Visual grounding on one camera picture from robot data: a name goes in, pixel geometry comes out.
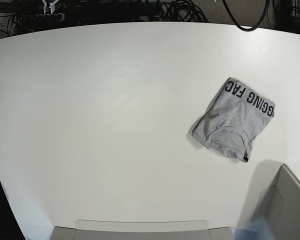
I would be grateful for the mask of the blue translucent object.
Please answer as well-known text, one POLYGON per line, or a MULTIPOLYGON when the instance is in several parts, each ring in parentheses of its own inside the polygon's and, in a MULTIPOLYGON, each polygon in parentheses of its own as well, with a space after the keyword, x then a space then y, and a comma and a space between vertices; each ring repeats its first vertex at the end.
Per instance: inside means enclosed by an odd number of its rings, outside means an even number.
POLYGON ((264 217, 252 220, 249 224, 234 230, 235 240, 273 240, 268 222, 264 217))

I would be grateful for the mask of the grey tray bottom edge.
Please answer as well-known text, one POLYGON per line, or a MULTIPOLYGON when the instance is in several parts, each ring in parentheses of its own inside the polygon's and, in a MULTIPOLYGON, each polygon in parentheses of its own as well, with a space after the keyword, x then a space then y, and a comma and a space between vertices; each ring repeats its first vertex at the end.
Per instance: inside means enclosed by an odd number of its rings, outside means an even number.
POLYGON ((78 219, 74 228, 56 226, 52 240, 233 240, 230 227, 209 229, 207 220, 119 222, 78 219))

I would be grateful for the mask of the grey T-shirt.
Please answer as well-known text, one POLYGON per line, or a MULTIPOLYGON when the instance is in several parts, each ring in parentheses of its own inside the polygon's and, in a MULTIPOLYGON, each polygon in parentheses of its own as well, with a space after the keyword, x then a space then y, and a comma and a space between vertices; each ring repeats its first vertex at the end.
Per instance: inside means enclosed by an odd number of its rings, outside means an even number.
POLYGON ((270 123, 275 103, 236 78, 228 78, 191 135, 207 149, 248 162, 256 137, 270 123))

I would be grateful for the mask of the grey bin right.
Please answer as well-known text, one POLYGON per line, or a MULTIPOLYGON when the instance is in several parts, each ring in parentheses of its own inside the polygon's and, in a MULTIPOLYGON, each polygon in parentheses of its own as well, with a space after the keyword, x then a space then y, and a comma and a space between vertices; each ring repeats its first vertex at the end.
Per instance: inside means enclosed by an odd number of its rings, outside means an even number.
POLYGON ((259 240, 300 240, 300 180, 286 164, 261 192, 252 220, 259 240))

